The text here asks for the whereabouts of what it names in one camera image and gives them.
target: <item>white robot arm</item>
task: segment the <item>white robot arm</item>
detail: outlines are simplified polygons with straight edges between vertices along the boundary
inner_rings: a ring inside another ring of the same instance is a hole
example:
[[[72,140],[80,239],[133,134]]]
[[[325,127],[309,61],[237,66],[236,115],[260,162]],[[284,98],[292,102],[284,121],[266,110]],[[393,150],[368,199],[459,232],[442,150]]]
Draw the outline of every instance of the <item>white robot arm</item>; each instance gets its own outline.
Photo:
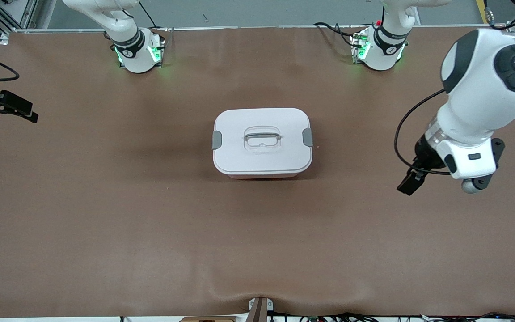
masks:
[[[377,71],[386,71],[401,58],[405,40],[416,21],[415,7],[437,7],[452,0],[381,0],[383,17],[380,26],[362,31],[357,44],[357,59]]]
[[[133,73],[143,73],[159,65],[164,53],[160,36],[139,28],[125,10],[139,5],[139,0],[63,0],[103,27],[114,43],[121,64]]]
[[[486,188],[496,171],[503,141],[495,130],[515,119],[515,33],[478,29],[447,53],[441,79],[448,101],[415,146],[416,157],[397,188],[411,195],[431,169],[448,167],[462,188]]]

